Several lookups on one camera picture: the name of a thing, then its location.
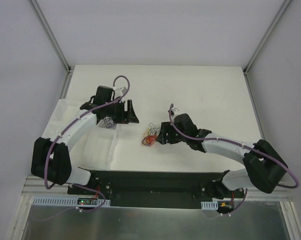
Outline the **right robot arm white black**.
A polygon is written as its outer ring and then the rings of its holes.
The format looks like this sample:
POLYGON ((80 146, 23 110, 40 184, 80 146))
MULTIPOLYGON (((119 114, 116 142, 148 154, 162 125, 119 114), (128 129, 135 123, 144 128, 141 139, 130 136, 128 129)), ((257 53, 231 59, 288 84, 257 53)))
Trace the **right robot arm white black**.
POLYGON ((243 164, 240 170, 225 170, 205 189, 213 198, 223 199, 233 191, 255 187, 271 194, 279 186, 288 167, 275 149, 263 139, 239 143, 202 128, 197 128, 188 114, 162 122, 156 141, 162 145, 186 143, 192 150, 215 154, 243 164))

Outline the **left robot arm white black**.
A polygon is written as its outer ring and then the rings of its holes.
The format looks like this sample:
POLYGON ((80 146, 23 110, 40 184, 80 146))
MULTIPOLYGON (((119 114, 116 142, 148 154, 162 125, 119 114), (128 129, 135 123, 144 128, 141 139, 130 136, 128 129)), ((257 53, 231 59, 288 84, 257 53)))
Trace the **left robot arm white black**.
POLYGON ((75 111, 72 101, 60 100, 43 135, 33 147, 31 174, 48 187, 76 184, 86 195, 96 190, 93 172, 110 170, 119 125, 139 123, 128 87, 99 86, 75 111))

